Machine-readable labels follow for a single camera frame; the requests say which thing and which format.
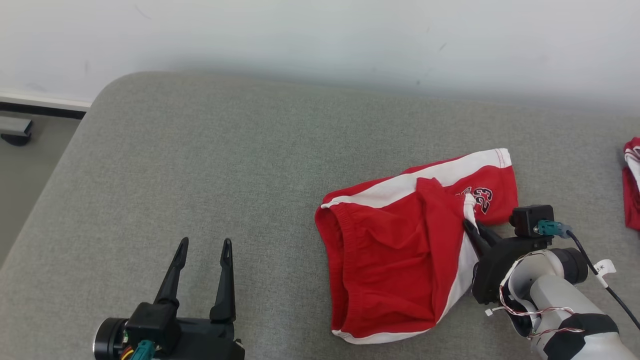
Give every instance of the red and white shorts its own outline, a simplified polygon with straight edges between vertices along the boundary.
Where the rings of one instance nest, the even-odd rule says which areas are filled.
[[[413,167],[328,194],[316,225],[329,259],[332,332],[386,343],[434,327],[477,256],[462,222],[507,222],[518,192],[507,149]]]

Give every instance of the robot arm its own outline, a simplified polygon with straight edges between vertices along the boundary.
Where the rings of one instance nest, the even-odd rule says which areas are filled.
[[[479,258],[472,285],[478,303],[500,303],[542,359],[637,360],[613,320],[575,288],[588,274],[582,254],[547,249],[553,236],[536,233],[540,220],[553,221],[551,206],[514,209],[511,223],[518,236],[508,239],[465,221]]]

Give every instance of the white cable label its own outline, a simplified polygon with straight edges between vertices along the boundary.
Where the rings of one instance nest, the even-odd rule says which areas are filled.
[[[602,286],[604,286],[605,288],[608,287],[609,285],[606,281],[604,281],[603,276],[612,272],[616,272],[616,267],[613,266],[613,262],[609,259],[603,259],[598,261],[595,265],[593,265],[593,267],[595,267],[596,271],[598,272],[597,278],[598,281],[600,281],[600,284],[602,284]]]

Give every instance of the black baseboard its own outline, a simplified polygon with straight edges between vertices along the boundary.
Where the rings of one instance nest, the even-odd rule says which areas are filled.
[[[78,120],[82,120],[82,118],[84,117],[84,114],[86,114],[86,111],[54,109],[54,108],[46,108],[44,106],[12,104],[10,102],[1,102],[1,101],[0,101],[0,111],[10,111],[12,113],[24,113],[24,114],[33,114],[33,115],[46,115],[46,116],[53,116],[53,117],[66,117],[69,119],[78,119]]]

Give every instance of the red and white folded clothing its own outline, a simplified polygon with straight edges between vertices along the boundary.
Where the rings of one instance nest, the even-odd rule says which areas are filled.
[[[628,165],[622,169],[625,223],[640,231],[640,138],[633,138],[625,145],[625,161]]]
[[[517,206],[507,149],[329,193],[316,225],[329,259],[334,335],[387,343],[434,327],[472,282],[477,256],[463,219],[500,224]]]

